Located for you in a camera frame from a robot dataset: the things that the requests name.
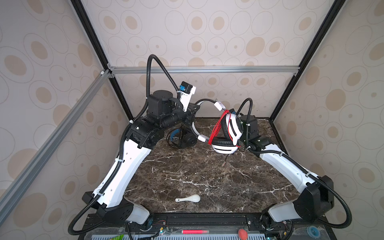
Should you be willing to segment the white black headphones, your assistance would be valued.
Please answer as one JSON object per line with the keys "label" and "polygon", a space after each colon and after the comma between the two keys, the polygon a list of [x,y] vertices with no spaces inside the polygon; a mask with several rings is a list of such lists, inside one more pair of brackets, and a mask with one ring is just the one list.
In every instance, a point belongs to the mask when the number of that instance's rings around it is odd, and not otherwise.
{"label": "white black headphones", "polygon": [[215,152],[224,155],[233,154],[239,149],[238,142],[243,134],[242,121],[238,115],[231,113],[220,101],[201,99],[195,104],[200,106],[204,102],[213,103],[223,114],[215,124],[210,137],[200,134],[195,127],[195,123],[192,123],[192,132],[197,136],[199,141],[208,143]]}

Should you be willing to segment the black blue headphones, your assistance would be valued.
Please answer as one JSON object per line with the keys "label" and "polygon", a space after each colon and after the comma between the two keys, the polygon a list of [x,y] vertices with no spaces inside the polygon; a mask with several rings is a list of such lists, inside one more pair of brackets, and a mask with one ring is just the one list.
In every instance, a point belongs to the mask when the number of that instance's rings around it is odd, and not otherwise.
{"label": "black blue headphones", "polygon": [[185,149],[197,144],[197,136],[188,128],[179,127],[167,134],[167,143],[171,148]]}

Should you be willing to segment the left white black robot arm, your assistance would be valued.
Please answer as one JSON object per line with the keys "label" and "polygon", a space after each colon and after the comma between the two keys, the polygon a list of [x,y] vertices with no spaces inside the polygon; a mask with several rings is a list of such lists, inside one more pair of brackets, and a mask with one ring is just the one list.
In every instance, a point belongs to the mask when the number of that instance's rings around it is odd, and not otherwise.
{"label": "left white black robot arm", "polygon": [[[151,92],[151,68],[156,61],[177,92],[165,90]],[[102,183],[93,191],[86,192],[86,206],[74,217],[68,227],[72,236],[85,234],[105,223],[133,222],[148,229],[152,224],[150,212],[141,205],[125,199],[124,194],[131,179],[143,160],[161,140],[167,129],[179,124],[191,127],[199,106],[190,102],[196,88],[186,82],[176,85],[160,59],[152,54],[146,69],[146,101],[139,114],[125,128],[119,145],[119,154]],[[75,230],[78,220],[94,208],[101,222],[85,229]]]}

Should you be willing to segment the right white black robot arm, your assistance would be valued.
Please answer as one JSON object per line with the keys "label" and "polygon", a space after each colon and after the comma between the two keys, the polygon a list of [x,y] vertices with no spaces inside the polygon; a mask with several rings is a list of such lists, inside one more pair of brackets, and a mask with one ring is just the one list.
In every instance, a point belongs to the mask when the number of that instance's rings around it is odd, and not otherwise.
{"label": "right white black robot arm", "polygon": [[[295,200],[274,204],[264,209],[261,219],[265,228],[270,229],[274,223],[294,220],[308,223],[318,221],[335,229],[349,227],[353,220],[352,212],[346,201],[334,190],[332,179],[318,176],[304,168],[269,138],[259,135],[257,119],[251,116],[253,101],[247,98],[241,107],[246,103],[250,104],[248,113],[243,115],[242,108],[239,108],[236,112],[236,123],[230,129],[242,130],[240,141],[244,143],[245,149],[274,167],[300,194]],[[335,200],[339,201],[346,213],[346,219],[341,224],[332,224],[321,219],[334,207]]]}

